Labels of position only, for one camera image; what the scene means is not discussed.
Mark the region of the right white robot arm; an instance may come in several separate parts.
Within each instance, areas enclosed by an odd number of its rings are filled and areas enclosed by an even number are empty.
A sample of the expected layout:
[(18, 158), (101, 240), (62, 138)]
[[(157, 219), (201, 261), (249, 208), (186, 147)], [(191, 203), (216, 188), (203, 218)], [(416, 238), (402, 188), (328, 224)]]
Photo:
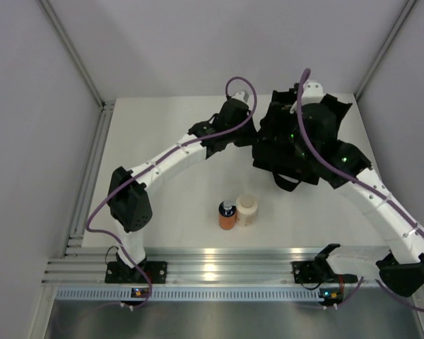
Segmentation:
[(315, 262), (322, 280), (359, 275), (410, 297), (424, 285), (424, 227), (394, 198), (371, 162), (355, 145), (338, 139), (342, 115), (323, 101), (294, 103), (290, 132), (295, 154), (316, 177), (357, 208), (385, 243), (380, 250), (328, 245)]

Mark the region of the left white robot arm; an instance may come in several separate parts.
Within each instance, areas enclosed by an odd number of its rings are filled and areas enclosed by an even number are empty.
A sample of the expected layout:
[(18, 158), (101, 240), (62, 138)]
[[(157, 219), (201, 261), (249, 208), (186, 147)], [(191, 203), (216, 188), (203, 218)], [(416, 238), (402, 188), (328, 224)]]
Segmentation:
[(210, 119), (193, 125), (165, 153), (129, 170), (118, 167), (112, 173), (109, 192), (119, 192), (107, 204), (122, 242), (117, 252), (117, 270), (122, 278), (135, 283), (146, 272), (143, 228), (153, 216), (150, 197), (168, 180), (227, 145), (251, 145), (256, 134), (247, 99), (237, 93), (228, 97)]

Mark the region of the black canvas bag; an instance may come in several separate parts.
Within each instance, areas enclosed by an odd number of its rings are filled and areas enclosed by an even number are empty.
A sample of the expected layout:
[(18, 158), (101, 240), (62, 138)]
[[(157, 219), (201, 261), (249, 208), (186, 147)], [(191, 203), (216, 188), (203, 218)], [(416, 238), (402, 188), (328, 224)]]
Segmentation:
[[(317, 159), (311, 155), (294, 155), (290, 143), (290, 108), (297, 95), (299, 85), (296, 83), (287, 92), (273, 91), (266, 116), (260, 121), (257, 140), (252, 145), (253, 166), (266, 170), (273, 175), (278, 187), (292, 192), (301, 183), (318, 185), (322, 168)], [(351, 103), (338, 100), (326, 94), (320, 103), (326, 104), (341, 113), (341, 122), (351, 108)]]

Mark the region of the cream bottle white cap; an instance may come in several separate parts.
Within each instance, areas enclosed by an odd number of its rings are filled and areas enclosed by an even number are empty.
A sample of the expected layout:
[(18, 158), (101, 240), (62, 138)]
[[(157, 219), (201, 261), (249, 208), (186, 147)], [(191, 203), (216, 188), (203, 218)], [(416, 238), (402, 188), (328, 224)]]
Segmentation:
[(254, 223), (258, 211), (258, 200), (250, 194), (243, 194), (236, 200), (236, 224), (247, 227)]

